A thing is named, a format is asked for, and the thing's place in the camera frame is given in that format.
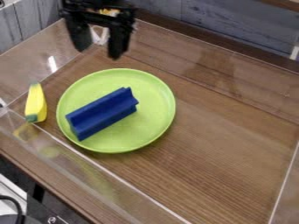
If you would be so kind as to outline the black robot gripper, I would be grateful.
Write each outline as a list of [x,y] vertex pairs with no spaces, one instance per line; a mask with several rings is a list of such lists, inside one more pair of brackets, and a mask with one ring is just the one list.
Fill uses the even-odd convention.
[[83,52],[92,45],[89,25],[109,27],[108,57],[117,60],[128,50],[136,7],[127,0],[60,1],[60,14],[76,50]]

